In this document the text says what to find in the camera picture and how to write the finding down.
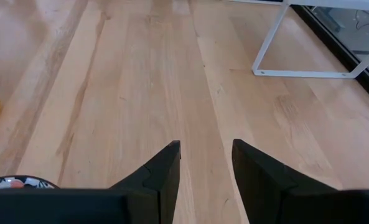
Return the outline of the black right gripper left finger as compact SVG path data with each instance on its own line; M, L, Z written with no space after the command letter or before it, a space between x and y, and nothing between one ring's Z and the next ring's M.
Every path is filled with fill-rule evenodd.
M124 192L126 223L172 223L180 183L180 141L170 142L110 187Z

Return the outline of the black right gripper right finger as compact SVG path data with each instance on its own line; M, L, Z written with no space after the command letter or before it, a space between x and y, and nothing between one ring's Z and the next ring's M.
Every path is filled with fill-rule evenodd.
M234 139L232 164L250 223L341 223L323 194L336 190L241 139Z

